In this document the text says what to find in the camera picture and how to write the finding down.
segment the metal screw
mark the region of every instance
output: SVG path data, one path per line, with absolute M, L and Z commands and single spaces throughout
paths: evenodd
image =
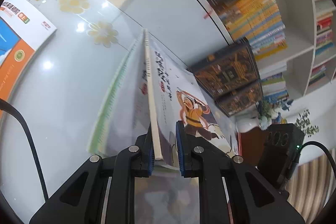
M 234 156 L 233 157 L 233 161 L 240 164 L 244 161 L 243 157 L 242 156 Z
M 194 151 L 196 153 L 203 153 L 204 152 L 204 148 L 202 146 L 195 146 L 194 147 Z
M 93 155 L 90 157 L 90 162 L 97 162 L 99 161 L 99 156 L 98 155 Z
M 137 147 L 136 145 L 132 145 L 128 148 L 128 150 L 130 152 L 137 152 L 139 150 L 139 147 Z

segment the book page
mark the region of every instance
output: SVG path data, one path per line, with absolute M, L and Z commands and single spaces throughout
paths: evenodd
M 163 160 L 178 167 L 175 125 L 182 120 L 187 134 L 203 137 L 217 147 L 227 147 L 218 123 L 194 75 L 180 68 L 149 39 L 152 83 Z

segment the striped carpet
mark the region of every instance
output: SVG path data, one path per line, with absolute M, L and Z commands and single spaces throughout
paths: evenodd
M 331 151 L 335 158 L 335 148 Z M 290 195 L 288 202 L 311 223 L 329 199 L 336 187 L 334 173 L 327 156 L 323 155 L 297 168 L 286 185 Z

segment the white vase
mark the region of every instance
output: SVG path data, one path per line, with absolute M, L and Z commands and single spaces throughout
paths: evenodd
M 242 118 L 236 121 L 236 129 L 238 133 L 245 133 L 252 128 L 259 127 L 259 119 L 255 118 Z

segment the white wall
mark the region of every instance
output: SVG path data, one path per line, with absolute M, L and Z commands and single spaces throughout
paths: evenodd
M 290 112 L 282 113 L 288 123 L 295 123 L 298 113 L 305 109 L 310 111 L 311 124 L 320 128 L 319 133 L 312 137 L 305 137 L 303 143 L 317 141 L 328 149 L 336 147 L 336 81 L 295 100 Z M 323 151 L 314 146 L 307 146 L 302 150 L 300 165 L 311 161 L 323 154 Z
M 321 117 L 311 120 L 312 124 L 319 126 L 320 131 L 316 135 L 311 137 L 305 137 L 303 143 L 309 141 L 316 141 L 323 144 L 329 150 L 336 147 L 336 107 L 333 107 L 327 113 L 324 113 Z M 304 164 L 319 156 L 323 155 L 323 151 L 314 146 L 308 145 L 303 148 L 299 164 Z

